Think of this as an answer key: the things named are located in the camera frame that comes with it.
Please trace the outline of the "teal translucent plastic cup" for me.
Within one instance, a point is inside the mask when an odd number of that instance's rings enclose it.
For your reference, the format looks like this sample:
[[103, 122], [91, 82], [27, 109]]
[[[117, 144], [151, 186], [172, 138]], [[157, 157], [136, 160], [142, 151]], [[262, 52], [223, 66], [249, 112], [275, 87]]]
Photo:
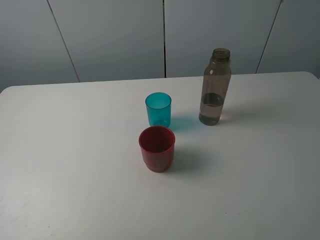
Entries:
[[154, 92], [145, 99], [150, 126], [169, 127], [171, 124], [171, 97], [164, 92]]

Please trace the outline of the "translucent brown plastic bottle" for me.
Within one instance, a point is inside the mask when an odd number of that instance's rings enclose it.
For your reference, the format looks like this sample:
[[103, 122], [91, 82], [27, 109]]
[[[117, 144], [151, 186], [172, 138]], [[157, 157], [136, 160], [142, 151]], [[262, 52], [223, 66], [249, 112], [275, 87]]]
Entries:
[[199, 120], [204, 125], [218, 124], [231, 80], [231, 52], [226, 48], [213, 50], [204, 70]]

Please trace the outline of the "red plastic cup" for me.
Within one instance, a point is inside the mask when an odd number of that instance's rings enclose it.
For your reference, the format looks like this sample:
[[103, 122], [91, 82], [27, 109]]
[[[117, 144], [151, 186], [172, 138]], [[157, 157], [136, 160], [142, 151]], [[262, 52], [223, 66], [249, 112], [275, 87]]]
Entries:
[[164, 126], [150, 126], [138, 138], [142, 159], [146, 167], [155, 173], [168, 170], [174, 160], [176, 137]]

